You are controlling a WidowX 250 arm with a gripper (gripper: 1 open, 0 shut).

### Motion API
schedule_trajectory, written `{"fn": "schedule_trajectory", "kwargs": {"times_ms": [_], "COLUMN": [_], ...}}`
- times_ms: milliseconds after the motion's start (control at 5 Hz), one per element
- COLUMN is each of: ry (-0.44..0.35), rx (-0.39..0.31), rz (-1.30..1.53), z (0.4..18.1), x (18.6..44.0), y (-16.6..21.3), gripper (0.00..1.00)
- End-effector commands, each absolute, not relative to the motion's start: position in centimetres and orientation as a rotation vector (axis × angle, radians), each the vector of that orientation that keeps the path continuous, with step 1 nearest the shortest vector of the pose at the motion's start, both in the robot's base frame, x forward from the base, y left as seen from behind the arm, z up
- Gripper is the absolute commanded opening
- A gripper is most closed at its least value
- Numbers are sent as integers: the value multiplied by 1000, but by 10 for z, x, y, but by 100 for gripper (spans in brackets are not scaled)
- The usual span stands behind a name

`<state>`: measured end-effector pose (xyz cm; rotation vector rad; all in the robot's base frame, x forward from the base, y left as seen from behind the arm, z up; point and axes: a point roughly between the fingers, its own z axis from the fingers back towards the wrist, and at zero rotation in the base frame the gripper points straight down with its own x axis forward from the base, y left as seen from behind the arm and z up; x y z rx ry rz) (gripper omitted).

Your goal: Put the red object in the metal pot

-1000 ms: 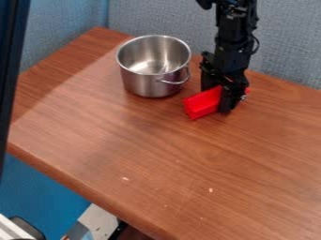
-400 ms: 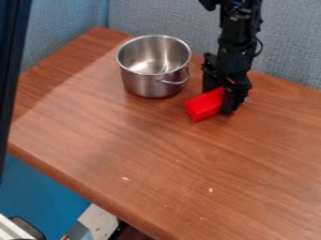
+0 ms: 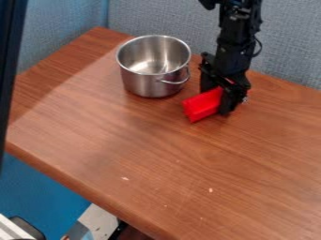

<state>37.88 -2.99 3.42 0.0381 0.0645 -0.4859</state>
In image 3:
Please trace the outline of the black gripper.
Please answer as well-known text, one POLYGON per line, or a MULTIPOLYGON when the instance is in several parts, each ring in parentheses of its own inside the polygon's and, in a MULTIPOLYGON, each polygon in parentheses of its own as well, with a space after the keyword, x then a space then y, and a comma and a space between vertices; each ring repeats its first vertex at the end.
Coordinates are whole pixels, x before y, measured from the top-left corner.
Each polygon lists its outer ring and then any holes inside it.
POLYGON ((216 39, 215 54, 202 52, 200 57, 200 92, 204 93, 218 86, 222 87, 223 93, 218 113, 227 115, 234 111, 238 104, 245 101, 250 90, 246 71, 251 65, 253 38, 250 37, 237 43, 219 37, 216 39))

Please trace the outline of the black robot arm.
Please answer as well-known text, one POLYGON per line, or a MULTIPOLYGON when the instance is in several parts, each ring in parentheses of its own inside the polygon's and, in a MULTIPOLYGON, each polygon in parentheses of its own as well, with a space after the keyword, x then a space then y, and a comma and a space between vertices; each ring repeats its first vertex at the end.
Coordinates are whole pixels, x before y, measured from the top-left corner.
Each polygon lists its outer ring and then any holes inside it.
POLYGON ((251 83, 246 72, 251 59, 261 53, 255 37, 261 31, 262 0, 198 0, 206 10, 219 6, 219 35, 215 54, 202 52, 200 92, 222 88, 218 113, 227 115, 247 98, 251 83))

